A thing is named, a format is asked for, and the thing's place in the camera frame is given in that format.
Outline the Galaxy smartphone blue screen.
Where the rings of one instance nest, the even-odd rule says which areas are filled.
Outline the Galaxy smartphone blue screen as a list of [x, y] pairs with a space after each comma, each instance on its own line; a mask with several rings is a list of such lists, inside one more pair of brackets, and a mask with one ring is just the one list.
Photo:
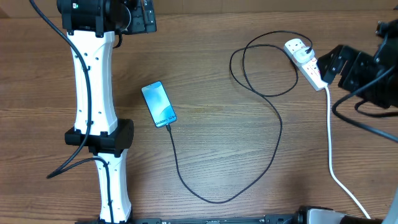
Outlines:
[[156, 128], [161, 128], [177, 120], [162, 82], [157, 81], [141, 88]]

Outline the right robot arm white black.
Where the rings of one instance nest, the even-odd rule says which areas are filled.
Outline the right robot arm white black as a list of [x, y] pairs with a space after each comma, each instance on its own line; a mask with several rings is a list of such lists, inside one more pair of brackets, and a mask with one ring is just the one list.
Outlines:
[[331, 138], [331, 115], [382, 136], [397, 141], [397, 136], [348, 118], [337, 107], [353, 96], [361, 101], [354, 108], [370, 102], [380, 108], [397, 106], [397, 21], [378, 22], [376, 35], [382, 38], [374, 55], [348, 45], [338, 45], [319, 58], [311, 47], [285, 45], [285, 50], [316, 91], [326, 92], [326, 128]]

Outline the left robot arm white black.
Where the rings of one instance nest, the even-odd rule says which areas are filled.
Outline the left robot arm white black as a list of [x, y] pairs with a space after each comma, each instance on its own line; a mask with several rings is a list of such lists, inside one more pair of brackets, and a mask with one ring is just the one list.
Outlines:
[[97, 223], [132, 223], [126, 159], [134, 137], [131, 119], [116, 116], [112, 53], [124, 35], [157, 30], [154, 3], [144, 1], [57, 1], [62, 26], [73, 44], [76, 120], [65, 133], [68, 145], [87, 147], [101, 192]]

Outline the white USB charger plug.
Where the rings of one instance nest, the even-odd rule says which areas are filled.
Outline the white USB charger plug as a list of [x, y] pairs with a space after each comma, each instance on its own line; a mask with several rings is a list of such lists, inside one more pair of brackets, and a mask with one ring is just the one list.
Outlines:
[[315, 52], [310, 47], [302, 47], [299, 50], [296, 50], [293, 54], [293, 57], [297, 63], [297, 65], [303, 65], [309, 62], [312, 58], [314, 58]]

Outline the white power strip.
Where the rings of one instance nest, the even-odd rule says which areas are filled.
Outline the white power strip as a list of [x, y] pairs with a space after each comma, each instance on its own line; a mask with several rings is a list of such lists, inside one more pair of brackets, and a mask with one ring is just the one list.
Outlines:
[[307, 47], [302, 40], [292, 39], [285, 43], [284, 50], [316, 91], [324, 89], [328, 84], [321, 79], [320, 70], [315, 57], [303, 65], [297, 65], [293, 54], [302, 47]]

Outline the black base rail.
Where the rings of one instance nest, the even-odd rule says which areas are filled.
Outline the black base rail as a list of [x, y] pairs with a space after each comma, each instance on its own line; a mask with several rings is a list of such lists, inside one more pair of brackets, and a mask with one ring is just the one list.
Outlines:
[[[312, 223], [367, 223], [367, 224], [380, 224], [382, 220], [365, 219], [365, 218], [354, 218], [345, 216], [338, 218], [337, 221], [315, 221]], [[77, 221], [76, 224], [104, 224], [108, 222], [97, 220], [90, 221]], [[295, 215], [265, 215], [262, 218], [221, 218], [221, 219], [174, 219], [174, 220], [162, 220], [160, 218], [142, 218], [142, 219], [131, 219], [128, 222], [120, 223], [131, 223], [131, 224], [304, 224], [309, 223], [304, 221], [303, 218], [298, 218]]]

